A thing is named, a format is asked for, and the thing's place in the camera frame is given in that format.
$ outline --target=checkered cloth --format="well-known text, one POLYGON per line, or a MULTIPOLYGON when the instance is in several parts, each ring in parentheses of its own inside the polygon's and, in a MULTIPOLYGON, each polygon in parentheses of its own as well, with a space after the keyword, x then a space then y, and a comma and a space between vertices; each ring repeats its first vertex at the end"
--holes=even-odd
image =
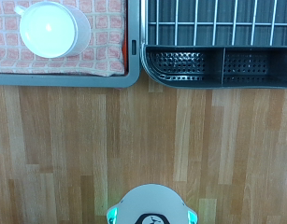
POLYGON ((41 1, 0 0, 0 73, 124 75, 125 0, 54 0, 79 8, 92 28, 91 41, 86 50, 78 56, 57 59, 33 54, 20 36, 21 17, 14 12, 14 7, 29 7, 41 1))

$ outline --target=dish drying rack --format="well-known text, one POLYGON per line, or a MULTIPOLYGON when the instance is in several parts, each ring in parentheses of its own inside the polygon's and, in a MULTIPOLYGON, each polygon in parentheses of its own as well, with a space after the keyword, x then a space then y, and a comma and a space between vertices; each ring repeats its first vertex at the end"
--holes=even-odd
POLYGON ((142 0, 141 61, 176 88, 287 88, 286 0, 142 0))

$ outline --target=black logo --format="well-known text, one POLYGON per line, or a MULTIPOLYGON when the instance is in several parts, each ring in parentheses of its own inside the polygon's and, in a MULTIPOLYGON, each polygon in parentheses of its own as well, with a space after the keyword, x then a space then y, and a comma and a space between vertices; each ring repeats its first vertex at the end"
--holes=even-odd
POLYGON ((153 217, 151 217, 151 224, 155 224, 156 222, 160 222, 161 223, 161 221, 159 221, 159 220, 156 220, 156 219, 154 219, 153 217))

